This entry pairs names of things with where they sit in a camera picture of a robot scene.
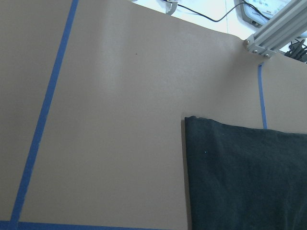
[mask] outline blue tape strip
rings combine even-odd
[[[6,230],[8,225],[9,221],[0,221],[0,230]],[[157,229],[19,222],[17,230],[157,230]]]
[[[259,87],[262,124],[263,124],[263,128],[267,129],[268,125],[267,125],[267,117],[265,115],[265,104],[264,104],[263,89],[262,89],[262,66],[263,65],[264,65],[263,62],[258,65],[258,87]]]
[[[11,221],[8,227],[9,230],[17,229],[18,220],[20,218],[20,214],[21,214],[21,211],[24,205],[25,195],[26,195],[29,183],[30,183],[31,174],[32,174],[34,163],[35,163],[37,151],[38,151],[39,144],[40,144],[43,132],[44,132],[48,112],[49,112],[50,105],[52,102],[53,93],[54,93],[54,90],[57,84],[59,71],[61,69],[61,65],[62,65],[63,57],[65,54],[67,42],[69,39],[69,34],[71,32],[72,22],[73,22],[75,13],[76,13],[77,5],[78,5],[78,0],[73,0],[71,3],[71,8],[70,8],[68,18],[65,24],[65,28],[64,28],[63,36],[62,36],[61,43],[58,49],[57,57],[54,62],[53,70],[50,76],[45,99],[44,99],[44,102],[43,102],[43,105],[42,105],[42,108],[39,114],[35,132],[33,135],[28,158],[27,158],[27,161],[24,167],[23,176],[22,176],[22,179],[19,185],[17,197],[16,197],[14,208],[12,211]]]

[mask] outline cloth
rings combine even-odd
[[[193,230],[307,230],[307,135],[185,118]]]

